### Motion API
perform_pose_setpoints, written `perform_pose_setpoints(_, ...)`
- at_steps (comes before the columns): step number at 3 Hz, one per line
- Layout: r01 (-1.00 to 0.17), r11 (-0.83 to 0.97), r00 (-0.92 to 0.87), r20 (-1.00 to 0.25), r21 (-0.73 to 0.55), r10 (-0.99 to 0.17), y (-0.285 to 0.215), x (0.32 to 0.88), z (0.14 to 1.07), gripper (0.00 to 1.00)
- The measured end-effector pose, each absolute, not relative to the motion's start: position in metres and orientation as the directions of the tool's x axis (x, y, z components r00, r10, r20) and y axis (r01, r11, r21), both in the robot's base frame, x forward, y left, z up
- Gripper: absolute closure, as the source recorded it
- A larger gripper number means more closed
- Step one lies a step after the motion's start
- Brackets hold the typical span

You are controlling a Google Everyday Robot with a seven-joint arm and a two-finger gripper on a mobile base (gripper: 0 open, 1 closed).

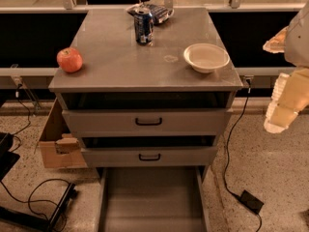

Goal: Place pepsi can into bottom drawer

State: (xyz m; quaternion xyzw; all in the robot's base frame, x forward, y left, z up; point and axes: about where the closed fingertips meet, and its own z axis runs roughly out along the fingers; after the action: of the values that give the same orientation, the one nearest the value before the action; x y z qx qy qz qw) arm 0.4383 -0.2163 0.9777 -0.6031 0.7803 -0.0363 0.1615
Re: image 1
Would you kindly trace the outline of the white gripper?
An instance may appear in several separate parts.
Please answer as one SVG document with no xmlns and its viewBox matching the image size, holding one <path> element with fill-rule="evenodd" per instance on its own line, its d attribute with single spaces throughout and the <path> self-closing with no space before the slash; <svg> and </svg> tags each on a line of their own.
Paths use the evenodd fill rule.
<svg viewBox="0 0 309 232">
<path fill-rule="evenodd" d="M 274 54 L 283 53 L 286 35 L 287 27 L 281 29 L 275 36 L 266 41 L 263 50 Z M 279 103 L 282 94 L 284 104 L 289 108 Z M 265 130 L 270 133 L 281 133 L 286 130 L 297 117 L 297 111 L 303 110 L 308 104 L 309 70 L 297 69 L 291 76 L 280 73 L 273 87 L 271 102 L 267 107 L 264 121 Z"/>
</svg>

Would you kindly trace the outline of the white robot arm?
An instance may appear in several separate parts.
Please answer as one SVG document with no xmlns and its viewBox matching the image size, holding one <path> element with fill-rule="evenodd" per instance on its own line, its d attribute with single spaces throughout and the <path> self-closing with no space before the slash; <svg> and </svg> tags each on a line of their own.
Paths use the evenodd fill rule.
<svg viewBox="0 0 309 232">
<path fill-rule="evenodd" d="M 280 133 L 309 105 L 309 2 L 263 45 L 263 50 L 283 53 L 285 60 L 295 65 L 291 74 L 279 74 L 267 108 L 265 130 Z"/>
</svg>

